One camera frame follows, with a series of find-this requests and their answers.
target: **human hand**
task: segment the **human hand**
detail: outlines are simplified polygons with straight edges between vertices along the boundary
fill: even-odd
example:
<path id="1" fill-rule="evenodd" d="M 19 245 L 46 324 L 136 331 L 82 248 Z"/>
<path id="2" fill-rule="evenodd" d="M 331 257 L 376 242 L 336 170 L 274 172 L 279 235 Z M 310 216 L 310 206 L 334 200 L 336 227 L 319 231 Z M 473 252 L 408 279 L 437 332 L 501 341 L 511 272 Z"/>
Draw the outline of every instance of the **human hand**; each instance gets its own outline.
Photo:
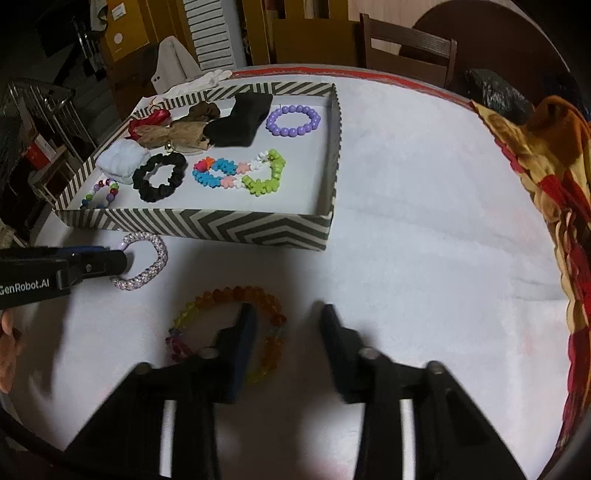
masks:
<path id="1" fill-rule="evenodd" d="M 0 391 L 9 393 L 17 372 L 17 356 L 25 348 L 22 333 L 14 328 L 12 314 L 6 310 L 0 320 Z"/>

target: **white jacket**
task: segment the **white jacket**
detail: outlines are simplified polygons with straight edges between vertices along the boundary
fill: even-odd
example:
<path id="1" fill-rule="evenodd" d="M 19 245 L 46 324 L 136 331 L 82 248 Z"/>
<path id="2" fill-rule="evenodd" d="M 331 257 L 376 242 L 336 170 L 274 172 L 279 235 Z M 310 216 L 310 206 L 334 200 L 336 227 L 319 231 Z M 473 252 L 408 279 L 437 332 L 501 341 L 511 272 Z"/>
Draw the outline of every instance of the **white jacket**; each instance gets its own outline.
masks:
<path id="1" fill-rule="evenodd" d="M 152 75 L 156 93 L 164 93 L 175 85 L 189 82 L 202 75 L 199 65 L 176 37 L 166 37 L 160 42 L 158 64 Z"/>

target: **red yellow fabric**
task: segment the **red yellow fabric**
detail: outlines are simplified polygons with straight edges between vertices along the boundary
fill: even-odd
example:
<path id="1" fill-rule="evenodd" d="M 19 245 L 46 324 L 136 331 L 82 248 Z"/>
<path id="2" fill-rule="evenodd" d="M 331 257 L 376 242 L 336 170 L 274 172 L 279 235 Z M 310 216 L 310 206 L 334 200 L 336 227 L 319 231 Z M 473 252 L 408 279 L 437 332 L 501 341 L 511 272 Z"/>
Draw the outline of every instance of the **red yellow fabric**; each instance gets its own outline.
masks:
<path id="1" fill-rule="evenodd" d="M 544 216 L 569 299 L 569 394 L 556 460 L 591 403 L 591 127 L 573 105 L 557 96 L 544 99 L 522 126 L 482 105 L 473 106 Z"/>

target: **colorful beaded bracelet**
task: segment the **colorful beaded bracelet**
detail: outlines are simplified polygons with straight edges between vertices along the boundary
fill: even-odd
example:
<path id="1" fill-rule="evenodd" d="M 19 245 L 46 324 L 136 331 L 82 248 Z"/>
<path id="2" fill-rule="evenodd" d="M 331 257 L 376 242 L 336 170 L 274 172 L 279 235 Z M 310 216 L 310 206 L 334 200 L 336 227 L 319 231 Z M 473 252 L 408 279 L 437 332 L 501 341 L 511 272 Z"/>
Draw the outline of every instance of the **colorful beaded bracelet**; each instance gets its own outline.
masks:
<path id="1" fill-rule="evenodd" d="M 92 191 L 82 199 L 82 205 L 80 206 L 80 210 L 86 210 L 90 205 L 92 199 L 95 197 L 96 192 L 98 192 L 105 185 L 111 187 L 106 197 L 107 207 L 111 203 L 113 203 L 115 201 L 115 197 L 117 197 L 117 194 L 119 193 L 119 185 L 117 185 L 115 179 L 106 179 L 105 181 L 99 180 L 99 182 L 95 184 L 94 187 L 92 187 Z M 99 203 L 96 207 L 105 208 L 105 206 L 102 203 Z"/>
<path id="2" fill-rule="evenodd" d="M 308 115 L 310 123 L 300 125 L 297 128 L 280 128 L 277 126 L 277 119 L 286 113 L 304 113 Z M 321 117 L 318 115 L 316 110 L 309 106 L 303 105 L 290 105 L 283 108 L 277 108 L 273 110 L 267 117 L 267 130 L 273 134 L 274 137 L 297 137 L 298 135 L 306 135 L 306 133 L 316 130 L 320 125 Z"/>
<path id="3" fill-rule="evenodd" d="M 170 358 L 173 362 L 181 362 L 193 354 L 193 351 L 183 342 L 182 338 L 188 326 L 199 314 L 199 311 L 217 304 L 235 301 L 251 303 L 271 319 L 271 331 L 265 338 L 259 367 L 255 372 L 249 374 L 249 382 L 260 382 L 275 370 L 281 358 L 284 343 L 280 336 L 281 327 L 287 319 L 281 313 L 281 303 L 277 298 L 268 295 L 259 287 L 215 289 L 213 292 L 207 291 L 201 297 L 195 297 L 194 301 L 187 303 L 185 309 L 174 319 L 173 328 L 168 331 L 170 335 L 166 338 L 166 344 L 171 351 Z"/>
<path id="4" fill-rule="evenodd" d="M 267 154 L 267 160 L 271 162 L 271 178 L 268 180 L 253 180 L 248 175 L 242 177 L 242 183 L 251 192 L 251 195 L 264 195 L 266 193 L 276 192 L 279 189 L 281 172 L 285 167 L 285 160 L 277 150 L 271 149 Z"/>
<path id="5" fill-rule="evenodd" d="M 166 245 L 164 245 L 162 239 L 153 233 L 138 232 L 125 235 L 121 244 L 119 244 L 119 250 L 125 251 L 130 244 L 140 242 L 142 240 L 152 243 L 156 249 L 158 258 L 156 262 L 154 262 L 134 278 L 124 280 L 123 278 L 115 276 L 111 277 L 111 282 L 113 282 L 113 285 L 121 290 L 137 290 L 138 288 L 143 287 L 146 285 L 146 283 L 153 280 L 154 277 L 158 275 L 166 266 L 166 262 L 168 261 L 168 250 L 166 250 Z"/>
<path id="6" fill-rule="evenodd" d="M 271 166 L 271 178 L 268 180 L 253 180 L 246 175 L 247 171 L 260 170 L 263 163 L 269 162 Z M 276 192 L 279 189 L 281 172 L 285 167 L 285 160 L 277 150 L 269 150 L 260 152 L 256 160 L 248 163 L 240 162 L 236 165 L 233 161 L 219 158 L 214 160 L 211 157 L 206 157 L 193 166 L 193 177 L 195 181 L 204 187 L 223 187 L 229 188 L 246 188 L 252 195 L 257 197 L 266 193 Z M 222 171 L 226 174 L 225 177 L 215 177 L 209 170 Z"/>

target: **purple beaded bracelet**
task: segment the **purple beaded bracelet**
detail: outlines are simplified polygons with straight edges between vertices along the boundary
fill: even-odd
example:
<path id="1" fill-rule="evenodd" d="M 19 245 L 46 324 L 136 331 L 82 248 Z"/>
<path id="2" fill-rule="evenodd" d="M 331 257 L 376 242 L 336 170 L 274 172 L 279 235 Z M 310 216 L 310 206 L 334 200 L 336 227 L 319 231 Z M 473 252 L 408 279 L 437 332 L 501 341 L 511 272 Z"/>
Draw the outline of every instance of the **purple beaded bracelet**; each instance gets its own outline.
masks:
<path id="1" fill-rule="evenodd" d="M 276 120 L 284 113 L 304 113 L 310 118 L 310 123 L 304 124 L 298 128 L 279 128 L 275 123 Z M 267 118 L 267 130 L 275 137 L 297 137 L 298 135 L 306 135 L 306 133 L 316 130 L 320 124 L 320 115 L 309 106 L 290 105 L 283 108 L 273 110 Z"/>

